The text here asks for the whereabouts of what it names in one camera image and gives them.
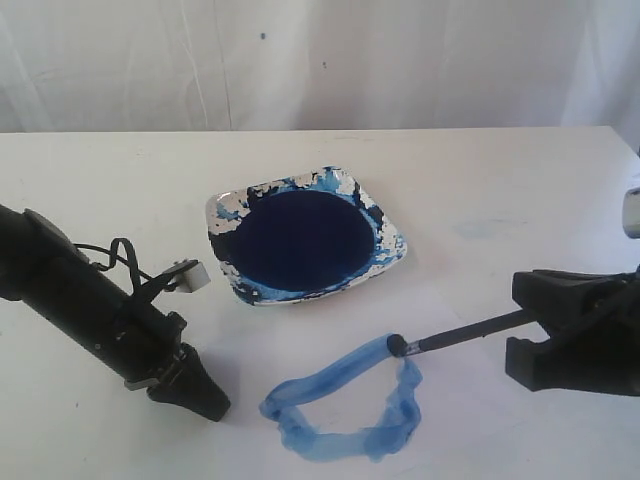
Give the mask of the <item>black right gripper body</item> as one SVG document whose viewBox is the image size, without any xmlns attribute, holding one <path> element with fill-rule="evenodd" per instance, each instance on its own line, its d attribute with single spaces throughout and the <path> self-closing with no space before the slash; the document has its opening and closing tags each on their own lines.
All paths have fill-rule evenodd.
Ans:
<svg viewBox="0 0 640 480">
<path fill-rule="evenodd" d="M 639 269 L 606 299 L 593 325 L 588 365 L 601 392 L 639 394 Z"/>
</svg>

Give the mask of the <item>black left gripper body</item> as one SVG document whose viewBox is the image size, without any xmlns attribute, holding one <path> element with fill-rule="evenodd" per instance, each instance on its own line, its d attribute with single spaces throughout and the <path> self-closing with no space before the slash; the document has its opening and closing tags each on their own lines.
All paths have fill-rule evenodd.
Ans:
<svg viewBox="0 0 640 480">
<path fill-rule="evenodd" d="M 138 295 L 92 300 L 92 354 L 130 384 L 156 378 L 179 348 L 186 320 Z"/>
</svg>

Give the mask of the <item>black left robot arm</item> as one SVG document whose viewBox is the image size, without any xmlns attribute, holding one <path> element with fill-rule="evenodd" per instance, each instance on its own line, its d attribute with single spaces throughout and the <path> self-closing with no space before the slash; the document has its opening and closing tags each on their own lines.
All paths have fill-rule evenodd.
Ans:
<svg viewBox="0 0 640 480">
<path fill-rule="evenodd" d="M 139 268 L 132 243 L 115 238 L 106 265 L 84 255 L 35 211 L 1 209 L 1 296 L 46 318 L 124 381 L 159 403 L 218 422 L 231 402 L 211 379 L 194 347 L 181 339 L 187 323 L 162 313 L 162 292 L 193 293 L 209 277 L 197 260 L 183 260 L 151 277 Z"/>
</svg>

